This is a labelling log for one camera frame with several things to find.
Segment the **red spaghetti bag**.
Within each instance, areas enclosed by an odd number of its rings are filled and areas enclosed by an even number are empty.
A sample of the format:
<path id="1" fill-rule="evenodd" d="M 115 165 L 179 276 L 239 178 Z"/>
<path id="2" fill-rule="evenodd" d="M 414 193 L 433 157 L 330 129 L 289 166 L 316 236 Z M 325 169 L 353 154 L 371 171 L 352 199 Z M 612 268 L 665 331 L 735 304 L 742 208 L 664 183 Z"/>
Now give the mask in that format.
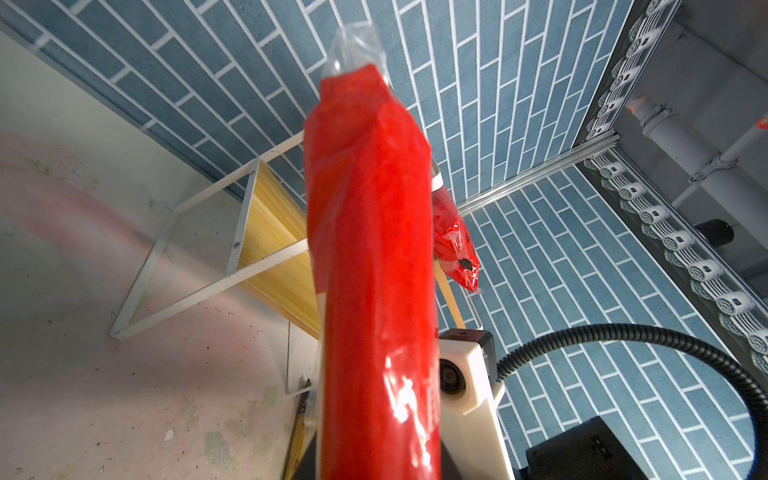
<path id="1" fill-rule="evenodd" d="M 316 473 L 441 473 L 430 146 L 392 91 L 376 27 L 341 27 L 304 124 L 322 320 Z"/>
<path id="2" fill-rule="evenodd" d="M 480 262 L 470 233 L 437 163 L 431 161 L 434 254 L 440 269 L 471 293 L 479 290 Z"/>

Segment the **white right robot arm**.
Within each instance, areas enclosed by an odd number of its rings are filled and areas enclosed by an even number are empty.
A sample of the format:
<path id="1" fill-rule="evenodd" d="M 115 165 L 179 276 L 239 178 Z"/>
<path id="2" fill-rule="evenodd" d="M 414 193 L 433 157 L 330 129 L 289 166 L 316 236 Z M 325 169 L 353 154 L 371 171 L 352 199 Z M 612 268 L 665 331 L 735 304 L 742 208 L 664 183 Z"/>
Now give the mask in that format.
<path id="1" fill-rule="evenodd" d="M 594 417 L 526 450 L 512 466 L 497 412 L 504 379 L 532 360 L 569 346 L 624 341 L 654 344 L 695 358 L 720 374 L 743 401 L 755 448 L 751 479 L 767 476 L 767 392 L 741 364 L 690 335 L 636 324 L 584 325 L 549 333 L 503 358 L 484 330 L 452 329 L 440 345 L 441 442 L 448 479 L 643 479 L 645 473 L 607 423 Z"/>

